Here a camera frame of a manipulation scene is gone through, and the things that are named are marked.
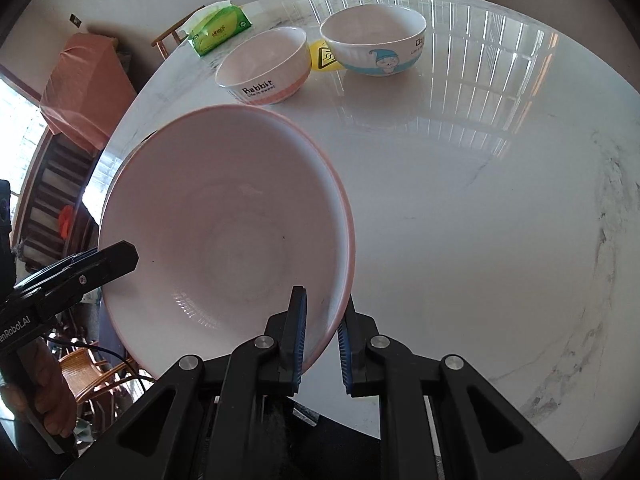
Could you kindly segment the person's left hand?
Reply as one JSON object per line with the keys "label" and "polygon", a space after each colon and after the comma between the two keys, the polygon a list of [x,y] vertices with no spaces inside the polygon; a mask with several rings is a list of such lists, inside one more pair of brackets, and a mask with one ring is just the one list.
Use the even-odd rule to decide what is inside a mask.
{"label": "person's left hand", "polygon": [[42,339],[35,341],[35,408],[52,436],[69,437],[76,425],[77,404],[62,374],[60,363]]}

